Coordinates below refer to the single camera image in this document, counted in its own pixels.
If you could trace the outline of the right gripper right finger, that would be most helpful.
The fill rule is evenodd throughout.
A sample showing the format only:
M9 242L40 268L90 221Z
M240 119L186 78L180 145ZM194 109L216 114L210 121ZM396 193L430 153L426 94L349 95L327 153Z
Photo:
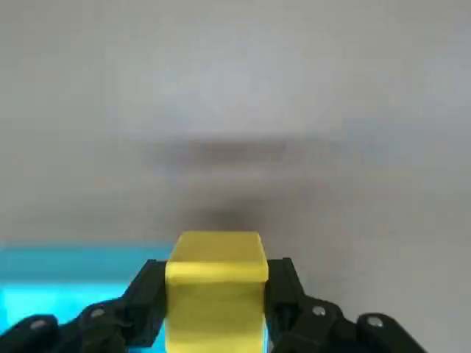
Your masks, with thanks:
M265 318L273 352L426 353L392 317L345 318L337 304L309 296L290 258L269 260Z

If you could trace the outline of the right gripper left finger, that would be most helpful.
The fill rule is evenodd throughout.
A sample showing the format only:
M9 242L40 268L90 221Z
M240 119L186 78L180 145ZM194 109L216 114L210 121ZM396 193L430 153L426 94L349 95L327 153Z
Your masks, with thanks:
M1 334L2 352L128 352L152 347L166 316L165 261L147 260L122 296L59 324L31 315Z

